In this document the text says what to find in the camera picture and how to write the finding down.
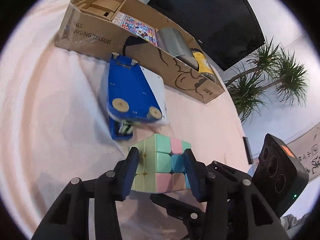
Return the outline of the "small blue toy piece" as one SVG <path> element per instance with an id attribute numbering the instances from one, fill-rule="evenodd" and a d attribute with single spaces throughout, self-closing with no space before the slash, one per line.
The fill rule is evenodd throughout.
<path id="1" fill-rule="evenodd" d="M 131 123 L 110 119 L 109 129 L 113 140 L 129 140 L 133 137 L 133 125 Z"/>

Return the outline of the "brown cardboard box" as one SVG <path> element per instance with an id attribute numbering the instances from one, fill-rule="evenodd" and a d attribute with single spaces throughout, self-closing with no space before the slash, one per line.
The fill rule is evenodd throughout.
<path id="1" fill-rule="evenodd" d="M 178 24 L 139 0 L 70 0 L 55 45 L 105 61 L 110 61 L 112 52 L 130 57 L 161 76 L 166 85 L 203 103 L 224 92 L 220 81 L 211 81 L 148 41 L 149 31 L 134 34 L 128 27 L 114 23 L 121 13 L 155 30 L 173 27 L 181 33 L 189 48 L 200 48 L 195 38 Z"/>

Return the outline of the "pink tablecloth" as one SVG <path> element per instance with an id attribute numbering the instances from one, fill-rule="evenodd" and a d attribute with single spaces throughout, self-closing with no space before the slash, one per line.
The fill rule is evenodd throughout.
<path id="1" fill-rule="evenodd" d="M 98 103 L 108 63 L 54 45 L 69 1 L 38 1 L 1 54 L 1 197 L 27 239 L 72 178 L 98 178 L 153 132 L 191 143 L 206 165 L 216 160 L 248 171 L 245 135 L 227 92 L 203 104 L 166 86 L 170 125 L 113 141 Z M 186 235 L 149 194 L 133 191 L 117 210 L 123 239 Z"/>

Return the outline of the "calligraphy scroll sign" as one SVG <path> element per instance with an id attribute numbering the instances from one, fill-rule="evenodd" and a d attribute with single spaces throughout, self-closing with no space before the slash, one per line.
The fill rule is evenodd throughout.
<path id="1" fill-rule="evenodd" d="M 306 169 L 309 182 L 319 177 L 319 123 L 285 142 Z"/>

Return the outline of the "black remote control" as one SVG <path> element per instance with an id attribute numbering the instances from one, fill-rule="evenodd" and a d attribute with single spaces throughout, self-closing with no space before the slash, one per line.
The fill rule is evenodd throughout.
<path id="1" fill-rule="evenodd" d="M 243 142 L 244 142 L 244 146 L 245 146 L 245 151 L 246 151 L 246 155 L 247 155 L 247 161 L 249 165 L 253 164 L 253 159 L 252 159 L 252 153 L 251 153 L 251 148 L 249 145 L 249 140 L 248 137 L 242 137 L 243 138 Z"/>

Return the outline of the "green potted palm plant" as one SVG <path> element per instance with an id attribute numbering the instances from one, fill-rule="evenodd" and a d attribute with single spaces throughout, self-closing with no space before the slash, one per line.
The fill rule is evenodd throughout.
<path id="1" fill-rule="evenodd" d="M 225 86 L 242 124 L 266 107 L 267 90 L 272 89 L 282 105 L 304 106 L 308 82 L 307 69 L 296 59 L 295 52 L 281 44 L 267 41 L 236 66 L 236 73 Z"/>

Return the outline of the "blue toy skateboard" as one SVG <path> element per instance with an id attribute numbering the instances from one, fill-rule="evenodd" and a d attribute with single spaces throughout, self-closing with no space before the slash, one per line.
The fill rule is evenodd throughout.
<path id="1" fill-rule="evenodd" d="M 139 63 L 117 52 L 111 54 L 107 75 L 107 112 L 118 122 L 150 123 L 163 117 Z"/>

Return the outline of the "pastel rubik's cube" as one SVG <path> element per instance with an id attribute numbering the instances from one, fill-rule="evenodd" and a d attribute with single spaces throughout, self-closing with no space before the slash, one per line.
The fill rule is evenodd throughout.
<path id="1" fill-rule="evenodd" d="M 190 187 L 183 153 L 191 143 L 154 134 L 133 144 L 139 150 L 139 164 L 131 189 L 145 193 L 169 193 Z"/>

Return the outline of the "yellow labelled jar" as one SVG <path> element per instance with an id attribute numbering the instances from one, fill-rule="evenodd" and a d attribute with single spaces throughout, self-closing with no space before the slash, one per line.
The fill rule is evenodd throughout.
<path id="1" fill-rule="evenodd" d="M 207 58 L 205 55 L 200 51 L 199 49 L 196 48 L 191 48 L 191 52 L 193 56 L 195 57 L 195 60 L 197 61 L 198 64 L 198 72 L 205 76 L 206 78 L 210 79 L 214 83 L 216 83 L 216 76 L 213 72 L 213 69 L 211 65 L 209 64 Z"/>

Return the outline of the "white rectangular plastic case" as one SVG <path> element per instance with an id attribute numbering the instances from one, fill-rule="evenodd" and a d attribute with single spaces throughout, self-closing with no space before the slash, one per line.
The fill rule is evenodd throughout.
<path id="1" fill-rule="evenodd" d="M 161 126 L 167 126 L 169 124 L 169 118 L 167 115 L 167 107 L 165 102 L 165 88 L 164 82 L 161 76 L 156 73 L 146 69 L 145 67 L 140 67 L 156 100 L 160 107 L 162 118 L 156 122 L 150 124 L 152 127 L 159 128 Z"/>

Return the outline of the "colourful cartoon card box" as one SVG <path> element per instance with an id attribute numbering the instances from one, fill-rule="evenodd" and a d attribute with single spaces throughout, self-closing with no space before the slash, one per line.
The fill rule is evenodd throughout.
<path id="1" fill-rule="evenodd" d="M 157 29 L 148 24 L 130 16 L 123 12 L 118 12 L 112 20 L 113 24 L 120 26 L 123 29 L 145 39 L 151 44 L 158 46 Z"/>

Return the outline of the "black flat screen television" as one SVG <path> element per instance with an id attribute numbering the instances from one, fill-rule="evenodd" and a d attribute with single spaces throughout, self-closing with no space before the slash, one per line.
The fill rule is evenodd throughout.
<path id="1" fill-rule="evenodd" d="M 193 36 L 222 70 L 265 43 L 248 0 L 150 0 L 148 5 Z"/>

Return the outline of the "grey cylindrical can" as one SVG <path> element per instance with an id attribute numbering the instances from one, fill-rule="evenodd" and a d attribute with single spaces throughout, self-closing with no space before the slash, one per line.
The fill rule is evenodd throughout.
<path id="1" fill-rule="evenodd" d="M 159 48 L 198 71 L 199 66 L 181 33 L 175 28 L 157 31 Z"/>

